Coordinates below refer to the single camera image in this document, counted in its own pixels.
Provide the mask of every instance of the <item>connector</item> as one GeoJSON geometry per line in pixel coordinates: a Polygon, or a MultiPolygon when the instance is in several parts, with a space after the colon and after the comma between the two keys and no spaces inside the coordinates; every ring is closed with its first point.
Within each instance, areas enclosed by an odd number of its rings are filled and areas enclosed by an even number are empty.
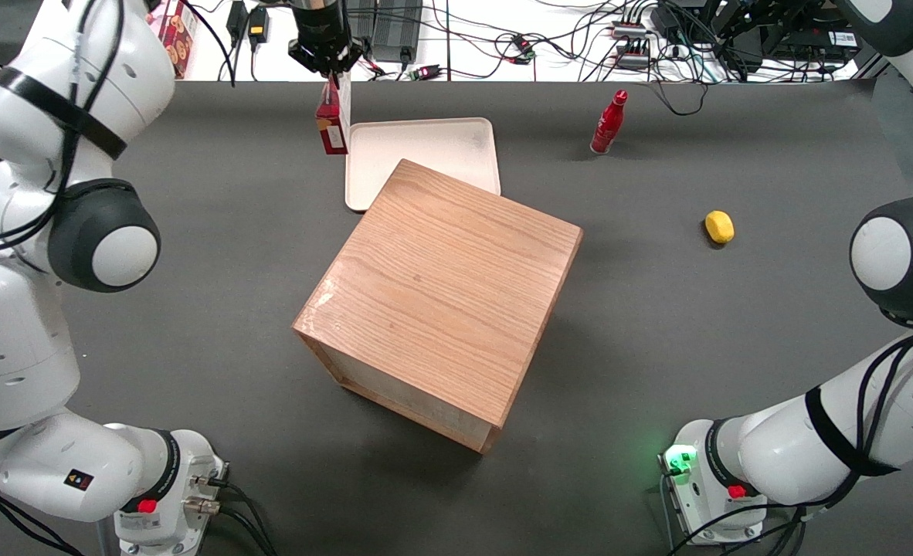
{"type": "Polygon", "coordinates": [[[616,22],[615,27],[611,29],[611,38],[615,41],[621,39],[634,41],[634,39],[644,39],[646,35],[648,35],[648,29],[645,29],[645,25],[632,25],[629,22],[616,22]]]}
{"type": "Polygon", "coordinates": [[[226,18],[226,31],[230,34],[230,46],[237,46],[237,43],[244,39],[244,31],[247,29],[247,7],[244,6],[243,0],[234,0],[230,4],[230,15],[226,18]]]}
{"type": "Polygon", "coordinates": [[[194,475],[190,479],[194,485],[203,485],[204,487],[216,487],[217,489],[222,489],[229,485],[226,481],[221,481],[220,479],[214,479],[212,477],[203,477],[203,475],[194,475]]]}
{"type": "Polygon", "coordinates": [[[251,10],[247,22],[247,38],[251,41],[251,52],[255,52],[260,43],[268,42],[269,18],[268,10],[263,6],[251,10]]]}
{"type": "Polygon", "coordinates": [[[219,514],[220,503],[204,497],[187,497],[185,502],[182,502],[182,507],[188,511],[195,511],[196,514],[216,515],[219,514]]]}
{"type": "Polygon", "coordinates": [[[528,54],[533,53],[531,51],[531,42],[529,42],[528,39],[526,39],[524,36],[512,36],[512,43],[515,45],[516,49],[519,49],[519,52],[522,56],[527,56],[528,54]]]}
{"type": "Polygon", "coordinates": [[[650,65],[650,50],[647,39],[629,42],[627,46],[618,46],[618,59],[615,67],[622,70],[644,70],[650,65]]]}
{"type": "Polygon", "coordinates": [[[422,66],[418,69],[409,71],[408,78],[410,78],[411,81],[428,81],[429,79],[439,77],[441,71],[440,65],[434,63],[432,66],[422,66]]]}

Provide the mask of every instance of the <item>robot end effector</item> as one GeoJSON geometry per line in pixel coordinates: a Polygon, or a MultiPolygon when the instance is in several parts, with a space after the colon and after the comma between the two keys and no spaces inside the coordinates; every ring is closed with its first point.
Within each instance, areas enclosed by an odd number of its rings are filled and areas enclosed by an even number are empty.
{"type": "Polygon", "coordinates": [[[364,55],[365,47],[351,36],[346,0],[262,0],[291,7],[298,39],[288,42],[288,56],[306,70],[338,82],[364,55]]]}

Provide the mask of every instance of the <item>power adapter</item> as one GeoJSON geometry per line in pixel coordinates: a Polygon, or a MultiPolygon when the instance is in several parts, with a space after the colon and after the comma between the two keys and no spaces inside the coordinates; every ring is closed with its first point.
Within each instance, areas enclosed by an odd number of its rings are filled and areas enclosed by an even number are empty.
{"type": "Polygon", "coordinates": [[[230,15],[226,18],[226,31],[230,34],[230,47],[244,38],[244,29],[247,29],[247,7],[244,0],[233,0],[230,4],[230,15]]]}
{"type": "Polygon", "coordinates": [[[247,38],[251,41],[251,52],[258,49],[262,42],[268,42],[268,21],[270,16],[268,10],[263,6],[258,6],[251,10],[248,21],[247,38]]]}

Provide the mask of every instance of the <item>wooden box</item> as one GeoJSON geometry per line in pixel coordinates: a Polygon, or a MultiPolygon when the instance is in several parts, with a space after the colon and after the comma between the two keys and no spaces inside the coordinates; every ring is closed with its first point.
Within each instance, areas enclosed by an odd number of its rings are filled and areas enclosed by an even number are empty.
{"type": "Polygon", "coordinates": [[[293,328],[344,388],[484,453],[582,235],[401,161],[293,328]]]}

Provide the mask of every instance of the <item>label sticker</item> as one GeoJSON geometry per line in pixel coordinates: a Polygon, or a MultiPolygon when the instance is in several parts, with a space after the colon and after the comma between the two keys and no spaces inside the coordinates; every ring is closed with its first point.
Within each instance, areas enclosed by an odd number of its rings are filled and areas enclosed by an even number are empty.
{"type": "Polygon", "coordinates": [[[161,526],[161,514],[120,514],[120,528],[126,531],[146,531],[161,526]]]}
{"type": "Polygon", "coordinates": [[[71,486],[73,489],[86,490],[89,488],[89,485],[92,485],[93,476],[89,473],[83,473],[78,469],[73,469],[72,471],[69,471],[68,475],[65,475],[64,483],[71,486]]]}
{"type": "Polygon", "coordinates": [[[326,127],[326,133],[330,136],[330,145],[333,148],[343,148],[343,136],[340,134],[340,126],[326,127]]]}
{"type": "Polygon", "coordinates": [[[830,32],[830,43],[835,46],[855,46],[858,47],[858,39],[855,39],[854,32],[830,32]]]}

